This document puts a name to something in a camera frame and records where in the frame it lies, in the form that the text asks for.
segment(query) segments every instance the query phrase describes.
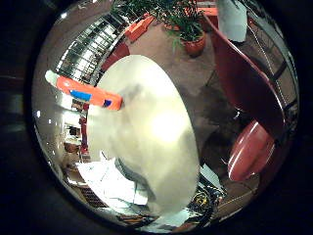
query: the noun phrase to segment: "fisheye lens view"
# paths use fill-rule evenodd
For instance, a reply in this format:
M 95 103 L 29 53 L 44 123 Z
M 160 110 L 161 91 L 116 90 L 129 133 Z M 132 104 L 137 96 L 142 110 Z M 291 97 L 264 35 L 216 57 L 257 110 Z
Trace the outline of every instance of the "fisheye lens view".
M 73 1 L 29 90 L 58 187 L 135 232 L 195 231 L 248 207 L 299 123 L 294 56 L 257 0 Z

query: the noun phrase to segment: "terracotta pot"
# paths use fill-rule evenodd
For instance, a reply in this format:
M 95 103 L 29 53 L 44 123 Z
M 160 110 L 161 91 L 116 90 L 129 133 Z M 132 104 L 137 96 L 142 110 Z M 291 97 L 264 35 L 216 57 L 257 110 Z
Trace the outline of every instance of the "terracotta pot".
M 196 41 L 185 41 L 183 39 L 181 39 L 181 41 L 184 44 L 187 54 L 194 58 L 199 56 L 204 49 L 205 33 L 203 32 L 202 36 Z

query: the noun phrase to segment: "orange object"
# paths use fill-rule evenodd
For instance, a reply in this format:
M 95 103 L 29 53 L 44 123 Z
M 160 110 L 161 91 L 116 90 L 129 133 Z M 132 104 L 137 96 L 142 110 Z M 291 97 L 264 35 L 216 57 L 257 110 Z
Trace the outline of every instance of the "orange object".
M 56 85 L 59 90 L 74 98 L 82 99 L 91 105 L 105 107 L 108 110 L 119 110 L 122 103 L 122 97 L 117 94 L 92 85 L 82 84 L 65 76 L 60 75 Z
M 149 16 L 150 16 L 149 13 L 145 13 L 145 14 L 144 14 L 144 18 L 147 18 L 147 17 L 149 17 Z
M 198 12 L 203 12 L 218 27 L 218 10 L 217 8 L 198 8 Z
M 148 30 L 149 24 L 154 20 L 154 17 L 146 17 L 143 20 L 140 20 L 138 23 L 132 24 L 125 31 L 125 35 L 131 42 L 136 41 L 142 34 Z

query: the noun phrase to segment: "table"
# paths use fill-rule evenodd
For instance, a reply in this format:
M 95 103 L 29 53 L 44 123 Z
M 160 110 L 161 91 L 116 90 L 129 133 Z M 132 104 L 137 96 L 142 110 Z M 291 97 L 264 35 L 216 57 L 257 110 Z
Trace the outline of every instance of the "table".
M 195 195 L 200 163 L 190 118 L 168 75 L 149 58 L 130 55 L 113 64 L 98 87 L 122 96 L 123 104 L 119 111 L 90 107 L 92 161 L 103 151 L 140 175 L 152 214 L 182 210 Z

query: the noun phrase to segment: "red chair backrest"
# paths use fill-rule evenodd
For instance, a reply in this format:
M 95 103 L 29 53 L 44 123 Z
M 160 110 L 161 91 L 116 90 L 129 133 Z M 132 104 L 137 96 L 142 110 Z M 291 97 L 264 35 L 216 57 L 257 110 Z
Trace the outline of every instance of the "red chair backrest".
M 116 61 L 129 56 L 129 49 L 125 43 L 119 43 L 116 49 L 107 57 L 106 61 L 102 64 L 101 69 L 107 71 Z
M 256 120 L 252 121 L 233 145 L 228 162 L 229 178 L 244 181 L 260 172 L 271 158 L 274 148 L 274 139 Z
M 233 45 L 204 15 L 213 29 L 216 73 L 228 101 L 256 119 L 274 138 L 285 127 L 283 106 L 264 72 Z

